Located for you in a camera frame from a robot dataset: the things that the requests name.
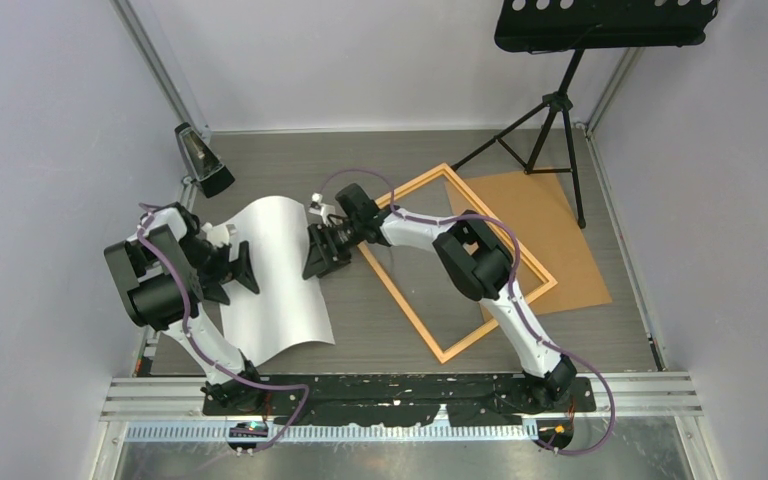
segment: white wall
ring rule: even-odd
[[[151,2],[214,131],[502,126],[557,89],[571,56],[497,48],[500,0]],[[621,53],[584,56],[574,119]]]
[[[0,479],[86,471],[136,346],[102,250],[174,199],[175,124],[109,2],[0,1]]]
[[[768,478],[768,2],[699,47],[648,49],[597,132],[670,363],[728,478]]]

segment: white paper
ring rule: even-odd
[[[250,203],[226,224],[249,242],[260,294],[236,281],[224,285],[231,305],[221,305],[225,338],[255,366],[304,342],[334,344],[331,321],[316,277],[302,280],[309,240],[304,206],[286,197]]]

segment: black music stand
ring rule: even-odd
[[[525,174],[570,173],[572,174],[578,226],[584,228],[584,207],[581,204],[581,188],[578,184],[578,166],[572,141],[572,109],[567,90],[584,51],[591,48],[629,48],[698,45],[705,40],[704,29],[717,16],[718,0],[690,0],[679,5],[679,0],[574,0],[567,8],[560,0],[551,0],[545,8],[538,7],[537,0],[526,0],[525,6],[514,10],[515,0],[504,0],[502,13],[496,24],[496,45],[507,52],[553,53],[574,50],[561,86],[554,93],[543,96],[543,101],[523,115],[508,128],[493,136],[474,152],[452,165],[453,170],[462,167],[476,155],[499,142],[522,165]],[[524,161],[504,140],[523,122],[549,109],[540,135]],[[536,170],[534,164],[549,135],[555,116],[561,113],[569,150],[569,168]]]

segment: wire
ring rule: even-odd
[[[608,396],[608,403],[610,405],[611,409],[611,417],[610,421],[608,422],[608,428],[605,430],[605,434],[602,436],[601,439],[599,439],[598,442],[596,442],[594,445],[580,449],[580,450],[557,450],[557,453],[560,455],[566,455],[566,456],[577,456],[577,455],[585,455],[588,453],[595,452],[596,450],[602,448],[602,446],[605,444],[605,442],[608,441],[608,438],[610,438],[611,434],[614,431],[614,426],[617,422],[617,406],[614,401],[614,393],[611,391],[611,386],[608,385],[608,381],[605,379],[605,377],[602,375],[602,373],[596,369],[595,366],[593,366],[592,363],[588,362],[587,360],[579,357],[578,355],[570,352],[569,350],[566,350],[564,348],[561,348],[548,340],[544,339],[542,336],[540,336],[534,328],[531,326],[531,324],[528,322],[528,319],[525,316],[525,312],[522,310],[522,307],[520,306],[519,302],[517,301],[517,297],[514,293],[514,282],[516,280],[516,272],[519,267],[520,263],[520,249],[519,249],[519,241],[517,240],[516,234],[504,223],[501,221],[491,218],[485,215],[479,215],[477,213],[468,213],[464,215],[457,215],[454,217],[445,218],[443,220],[431,220],[428,218],[422,218],[422,217],[416,217],[413,215],[404,215],[401,214],[398,209],[396,208],[396,189],[393,188],[393,184],[390,183],[387,178],[385,178],[383,175],[379,174],[378,172],[367,170],[365,168],[347,168],[345,170],[339,170],[337,172],[332,173],[328,178],[325,179],[324,182],[322,182],[322,186],[319,188],[319,191],[317,193],[322,193],[325,191],[325,187],[328,185],[328,182],[330,182],[334,177],[338,175],[342,175],[344,173],[349,172],[356,172],[356,173],[367,173],[369,175],[378,177],[382,181],[384,181],[385,184],[387,184],[387,188],[390,190],[390,212],[407,221],[422,223],[425,225],[450,225],[452,223],[459,222],[461,220],[482,220],[484,222],[492,223],[493,225],[496,225],[502,231],[505,232],[505,234],[508,236],[508,238],[511,240],[511,243],[514,246],[514,261],[513,261],[513,267],[511,268],[510,276],[508,277],[508,294],[511,299],[511,301],[514,304],[514,309],[517,311],[517,315],[519,315],[520,320],[525,325],[526,330],[528,330],[528,333],[534,337],[535,340],[537,340],[538,344],[541,344],[545,346],[546,348],[553,350],[561,355],[566,355],[570,359],[580,363],[581,365],[584,365],[585,368],[593,372],[594,375],[596,375],[596,378],[599,379],[600,382],[602,382],[602,385],[605,386],[605,393]],[[541,447],[547,449],[547,450],[555,450],[554,447],[550,443],[544,442],[540,439],[537,440],[537,444]]]
[[[187,342],[190,344],[190,347],[192,347],[193,351],[196,353],[196,355],[205,363],[210,365],[211,367],[215,368],[216,370],[224,373],[225,375],[228,375],[232,379],[236,380],[237,382],[251,388],[258,388],[261,390],[266,390],[269,392],[287,392],[287,391],[295,391],[295,390],[302,390],[304,393],[302,394],[302,398],[299,401],[299,404],[296,406],[296,409],[293,410],[293,414],[290,415],[289,420],[287,420],[287,423],[281,428],[281,430],[278,431],[278,433],[275,434],[271,439],[269,439],[266,442],[263,442],[262,444],[259,444],[257,447],[255,447],[252,450],[252,453],[255,452],[261,452],[263,450],[266,450],[267,448],[273,446],[275,442],[281,438],[281,436],[284,435],[284,433],[287,431],[287,428],[292,425],[296,419],[298,418],[299,414],[302,411],[302,408],[304,407],[305,402],[307,402],[308,395],[310,394],[310,387],[305,384],[298,384],[298,385],[268,385],[265,383],[258,383],[253,382],[247,378],[243,378],[239,375],[237,375],[236,372],[232,372],[231,370],[228,370],[223,365],[219,364],[216,360],[211,359],[207,356],[207,354],[202,351],[202,349],[199,347],[199,345],[196,343],[195,339],[192,336],[192,333],[190,332],[190,312],[191,312],[191,305],[190,305],[190,296],[187,293],[187,288],[184,286],[184,281],[181,279],[181,274],[178,272],[178,270],[175,268],[174,265],[172,265],[172,262],[169,260],[169,258],[166,257],[166,255],[163,254],[163,252],[160,251],[159,248],[157,248],[153,243],[148,241],[148,239],[145,238],[145,232],[146,229],[151,226],[151,223],[154,221],[154,212],[157,210],[157,208],[152,208],[152,206],[149,205],[140,205],[147,213],[147,215],[142,219],[139,226],[137,227],[137,240],[145,247],[147,248],[151,253],[154,254],[155,257],[162,263],[166,269],[169,271],[169,274],[172,276],[172,280],[174,280],[175,285],[178,287],[178,292],[181,294],[181,299],[184,302],[184,319],[183,319],[183,330],[184,330],[184,336],[187,339]]]

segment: table surface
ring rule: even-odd
[[[202,221],[227,220],[249,202],[267,195],[284,195],[308,203],[322,181],[340,169],[362,166],[401,185],[440,163],[454,163],[494,132],[374,132],[217,135],[211,148],[228,166],[236,182],[220,195],[199,194],[195,213]],[[602,191],[580,131],[575,131],[576,154],[587,228],[585,238],[599,266],[613,302],[608,305],[542,315],[540,321],[559,345],[589,359],[609,372],[654,370],[655,364],[637,308],[628,273],[611,225]],[[506,137],[521,155],[527,155],[536,131],[515,131]],[[567,166],[562,131],[553,131],[543,148],[538,167]],[[459,170],[464,178],[516,171],[518,164],[493,146]],[[569,175],[561,184],[572,199]],[[386,191],[375,177],[346,174],[321,192],[333,198],[337,190],[357,182],[373,198]],[[431,215],[449,215],[445,189],[439,182],[399,202]],[[477,304],[452,287],[439,260],[410,248],[373,246],[382,265],[408,302],[445,349],[482,322]],[[321,280],[322,293],[336,345],[303,344],[292,347],[259,367],[262,373],[412,373],[520,371],[513,348],[500,329],[441,365],[383,287],[356,253],[353,263]],[[219,322],[219,309],[206,310]],[[173,340],[162,336],[151,373],[202,373]]]

